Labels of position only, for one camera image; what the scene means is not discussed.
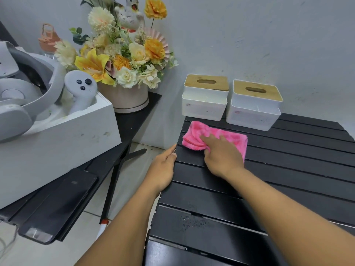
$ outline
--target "white tissue box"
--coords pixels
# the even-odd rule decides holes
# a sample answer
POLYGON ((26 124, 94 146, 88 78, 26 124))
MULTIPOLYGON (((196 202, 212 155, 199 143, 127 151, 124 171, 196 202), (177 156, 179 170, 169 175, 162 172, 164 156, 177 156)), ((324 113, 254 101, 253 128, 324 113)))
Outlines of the white tissue box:
POLYGON ((268 131, 281 115, 282 102, 276 86, 234 80, 228 97, 227 122, 268 131))
POLYGON ((229 91, 227 77, 188 74, 184 87, 182 94, 184 116, 221 120, 229 91))
POLYGON ((0 144, 0 209, 121 143, 112 104, 100 93, 69 116, 72 96, 28 132, 0 144))

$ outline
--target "microfiber towel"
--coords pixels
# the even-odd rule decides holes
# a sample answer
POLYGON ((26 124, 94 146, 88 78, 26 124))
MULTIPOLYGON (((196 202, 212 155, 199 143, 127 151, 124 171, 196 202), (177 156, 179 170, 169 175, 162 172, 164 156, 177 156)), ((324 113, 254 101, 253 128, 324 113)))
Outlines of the microfiber towel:
POLYGON ((192 150, 205 150, 206 148, 209 150, 209 147, 200 139, 200 136, 204 135, 209 137, 210 134, 213 134, 216 138, 223 135, 229 142, 236 146, 237 150, 242 154, 244 161, 248 144, 248 137, 246 135, 210 128, 200 121, 191 122, 189 130, 183 137, 182 145, 192 150))

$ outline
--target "white wall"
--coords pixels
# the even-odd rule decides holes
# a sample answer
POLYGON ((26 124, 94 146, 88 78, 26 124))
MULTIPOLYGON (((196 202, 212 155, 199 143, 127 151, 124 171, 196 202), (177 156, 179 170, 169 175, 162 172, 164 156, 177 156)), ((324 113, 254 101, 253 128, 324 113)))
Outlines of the white wall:
MULTIPOLYGON (((168 17, 154 26, 180 65, 166 73, 157 90, 163 98, 136 140, 163 148, 176 142, 188 73, 275 84, 282 112, 337 121, 355 136, 355 0, 163 1, 168 17)), ((69 27, 87 27, 79 3, 0 0, 0 20, 20 45, 38 52, 42 22, 64 39, 69 27)))

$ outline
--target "cat face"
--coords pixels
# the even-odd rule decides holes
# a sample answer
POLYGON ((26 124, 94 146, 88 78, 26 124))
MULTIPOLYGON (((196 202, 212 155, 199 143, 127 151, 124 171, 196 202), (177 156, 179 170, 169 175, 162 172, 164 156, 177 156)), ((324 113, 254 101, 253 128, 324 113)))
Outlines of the cat face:
POLYGON ((115 10, 118 15, 118 21, 120 22, 122 27, 131 30, 138 30, 140 26, 140 21, 137 18, 137 14, 135 12, 133 12, 131 9, 127 9, 126 7, 120 7, 115 10))

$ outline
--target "oval slot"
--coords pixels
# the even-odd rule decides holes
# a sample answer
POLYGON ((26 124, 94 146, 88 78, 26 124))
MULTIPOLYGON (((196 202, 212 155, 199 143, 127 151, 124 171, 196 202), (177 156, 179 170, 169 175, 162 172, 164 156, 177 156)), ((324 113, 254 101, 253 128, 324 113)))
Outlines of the oval slot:
POLYGON ((199 79, 197 81, 198 83, 203 83, 203 84, 216 84, 216 80, 210 80, 210 79, 199 79))
POLYGON ((259 88, 246 87, 245 89, 248 90, 248 91, 266 93, 266 90, 264 90, 264 89, 259 89, 259 88))

